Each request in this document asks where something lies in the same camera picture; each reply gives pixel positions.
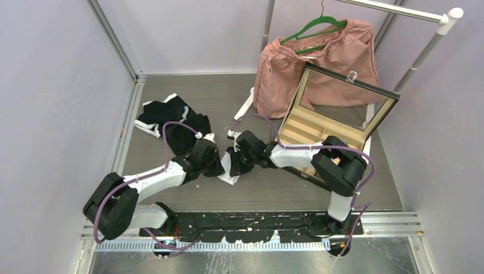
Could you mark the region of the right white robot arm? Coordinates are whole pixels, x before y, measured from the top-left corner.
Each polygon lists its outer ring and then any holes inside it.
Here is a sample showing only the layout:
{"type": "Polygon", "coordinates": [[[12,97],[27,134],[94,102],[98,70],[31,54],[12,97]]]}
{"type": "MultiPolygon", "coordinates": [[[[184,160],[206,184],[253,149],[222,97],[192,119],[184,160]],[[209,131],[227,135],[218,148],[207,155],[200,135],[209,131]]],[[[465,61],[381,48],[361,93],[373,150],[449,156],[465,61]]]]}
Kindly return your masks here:
{"type": "Polygon", "coordinates": [[[352,199],[362,179],[367,162],[359,150],[346,146],[336,136],[314,144],[264,143],[255,134],[228,131],[234,142],[228,147],[221,163],[225,173],[220,179],[235,184],[239,176],[250,172],[254,166],[261,168],[305,167],[313,169],[331,191],[326,212],[326,226],[332,233],[342,233],[349,225],[352,199]]]}

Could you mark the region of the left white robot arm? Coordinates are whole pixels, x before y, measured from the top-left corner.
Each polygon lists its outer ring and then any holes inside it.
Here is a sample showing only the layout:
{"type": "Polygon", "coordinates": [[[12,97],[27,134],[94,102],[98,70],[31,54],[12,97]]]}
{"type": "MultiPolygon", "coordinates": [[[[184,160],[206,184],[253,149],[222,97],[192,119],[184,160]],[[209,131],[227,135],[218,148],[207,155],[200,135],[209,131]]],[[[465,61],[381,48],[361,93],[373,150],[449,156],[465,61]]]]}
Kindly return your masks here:
{"type": "Polygon", "coordinates": [[[185,155],[172,158],[141,174],[122,177],[107,174],[83,207],[83,214],[105,239],[114,240],[128,229],[152,228],[168,236],[175,230],[177,217],[162,202],[142,204],[146,198],[165,189],[182,186],[200,175],[217,177],[224,173],[213,133],[196,141],[185,155]]]}

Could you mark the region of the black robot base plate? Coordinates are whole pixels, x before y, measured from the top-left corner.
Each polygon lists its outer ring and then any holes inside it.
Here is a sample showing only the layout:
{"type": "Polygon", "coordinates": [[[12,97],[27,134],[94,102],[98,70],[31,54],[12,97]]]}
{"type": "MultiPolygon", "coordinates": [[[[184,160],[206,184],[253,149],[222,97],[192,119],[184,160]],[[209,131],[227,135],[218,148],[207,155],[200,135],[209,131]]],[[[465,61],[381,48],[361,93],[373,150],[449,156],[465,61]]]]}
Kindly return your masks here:
{"type": "Polygon", "coordinates": [[[158,229],[141,229],[141,236],[170,237],[191,243],[266,243],[279,236],[282,243],[315,242],[323,237],[361,235],[355,215],[338,227],[324,211],[288,212],[176,212],[158,229]]]}

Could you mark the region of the white black-trimmed underwear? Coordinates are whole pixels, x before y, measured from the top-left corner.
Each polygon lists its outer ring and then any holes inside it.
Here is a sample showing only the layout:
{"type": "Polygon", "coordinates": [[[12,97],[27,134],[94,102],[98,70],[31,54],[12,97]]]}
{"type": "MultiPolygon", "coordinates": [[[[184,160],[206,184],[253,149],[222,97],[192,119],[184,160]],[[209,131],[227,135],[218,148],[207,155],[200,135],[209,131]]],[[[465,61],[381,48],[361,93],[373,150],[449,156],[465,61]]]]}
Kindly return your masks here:
{"type": "Polygon", "coordinates": [[[221,159],[221,167],[223,168],[224,172],[217,176],[217,178],[222,182],[234,186],[240,176],[236,173],[236,171],[232,171],[232,168],[235,167],[235,165],[232,164],[231,154],[227,151],[224,153],[221,159]]]}

